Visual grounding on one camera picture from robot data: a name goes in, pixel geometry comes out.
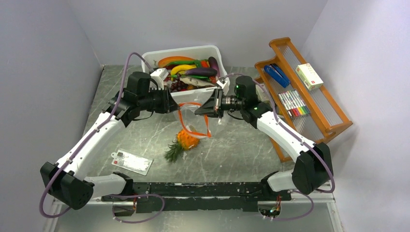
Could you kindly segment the clear zip top bag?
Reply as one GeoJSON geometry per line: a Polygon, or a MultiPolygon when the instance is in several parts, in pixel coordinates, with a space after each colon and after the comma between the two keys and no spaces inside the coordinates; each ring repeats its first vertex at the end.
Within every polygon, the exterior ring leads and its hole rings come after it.
{"type": "Polygon", "coordinates": [[[211,118],[209,116],[197,116],[194,111],[197,110],[201,103],[182,102],[179,104],[179,110],[175,113],[179,119],[182,129],[198,139],[211,138],[224,130],[227,121],[223,118],[211,118]]]}

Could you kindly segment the toy dark grapes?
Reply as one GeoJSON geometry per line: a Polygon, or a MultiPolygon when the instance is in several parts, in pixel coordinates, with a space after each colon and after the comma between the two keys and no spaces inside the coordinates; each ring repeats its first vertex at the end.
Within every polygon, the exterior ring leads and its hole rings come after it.
{"type": "Polygon", "coordinates": [[[181,92],[181,91],[186,91],[188,88],[188,84],[180,81],[179,79],[174,80],[171,82],[170,84],[170,92],[174,93],[174,92],[181,92]]]}

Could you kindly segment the toy grey fish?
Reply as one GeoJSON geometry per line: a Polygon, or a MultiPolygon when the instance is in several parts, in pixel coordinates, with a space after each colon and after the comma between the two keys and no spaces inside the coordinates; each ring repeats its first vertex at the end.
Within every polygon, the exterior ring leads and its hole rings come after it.
{"type": "Polygon", "coordinates": [[[197,78],[193,78],[189,76],[180,77],[179,80],[187,85],[193,85],[196,87],[215,87],[216,86],[215,84],[211,82],[203,81],[201,79],[197,79],[197,78]]]}

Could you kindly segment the toy pineapple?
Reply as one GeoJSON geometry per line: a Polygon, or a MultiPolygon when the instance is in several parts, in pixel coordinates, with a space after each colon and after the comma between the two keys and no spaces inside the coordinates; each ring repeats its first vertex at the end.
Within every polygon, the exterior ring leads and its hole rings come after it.
{"type": "Polygon", "coordinates": [[[185,130],[180,130],[175,139],[168,144],[164,158],[167,162],[175,163],[185,151],[195,148],[199,142],[200,139],[189,135],[185,130]]]}

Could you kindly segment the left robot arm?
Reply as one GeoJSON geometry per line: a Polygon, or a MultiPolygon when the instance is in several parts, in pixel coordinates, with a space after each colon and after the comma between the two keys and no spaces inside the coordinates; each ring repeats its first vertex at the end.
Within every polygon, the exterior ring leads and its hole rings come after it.
{"type": "Polygon", "coordinates": [[[122,173],[88,177],[88,169],[106,144],[142,111],[167,114],[179,109],[164,84],[167,76],[166,69],[157,69],[151,74],[133,72],[83,138],[58,161],[46,162],[41,167],[46,192],[73,210],[102,196],[116,195],[122,201],[131,199],[134,187],[130,177],[122,173]]]}

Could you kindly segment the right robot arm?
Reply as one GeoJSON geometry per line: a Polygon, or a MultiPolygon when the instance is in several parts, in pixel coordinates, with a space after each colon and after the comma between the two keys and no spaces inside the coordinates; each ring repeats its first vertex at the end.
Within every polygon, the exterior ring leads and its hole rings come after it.
{"type": "Polygon", "coordinates": [[[263,180],[261,195],[266,200],[273,200],[283,190],[305,195],[313,191],[332,193],[336,186],[328,145],[316,143],[286,124],[277,115],[273,103],[258,99],[257,86],[259,83],[253,78],[239,76],[235,80],[234,95],[225,95],[218,87],[194,113],[221,118],[225,112],[239,111],[245,122],[268,135],[291,157],[294,162],[291,171],[276,172],[263,180]]]}

